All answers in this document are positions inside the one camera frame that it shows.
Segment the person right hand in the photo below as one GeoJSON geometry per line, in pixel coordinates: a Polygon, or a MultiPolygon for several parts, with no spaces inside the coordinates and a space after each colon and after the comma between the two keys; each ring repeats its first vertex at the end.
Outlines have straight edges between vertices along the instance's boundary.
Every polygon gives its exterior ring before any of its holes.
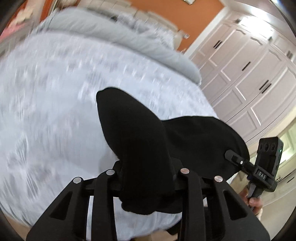
{"type": "Polygon", "coordinates": [[[263,213],[263,202],[260,198],[247,198],[248,192],[248,188],[244,187],[244,189],[239,193],[239,196],[242,198],[246,205],[253,208],[252,212],[256,215],[258,219],[260,219],[263,213]]]}

